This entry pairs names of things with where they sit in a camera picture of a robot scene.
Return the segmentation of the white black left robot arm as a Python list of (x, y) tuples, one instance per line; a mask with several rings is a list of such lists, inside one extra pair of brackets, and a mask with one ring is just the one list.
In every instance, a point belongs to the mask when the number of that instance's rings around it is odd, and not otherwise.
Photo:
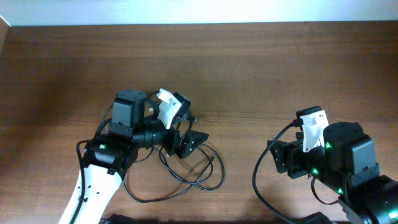
[(188, 157), (208, 138), (207, 133), (187, 129), (184, 135), (174, 128), (176, 122), (193, 123), (190, 100), (175, 92), (160, 89), (152, 94), (121, 90), (92, 139), (77, 146), (80, 172), (60, 223), (98, 223), (108, 203), (121, 185), (141, 148), (162, 146), (168, 155)]

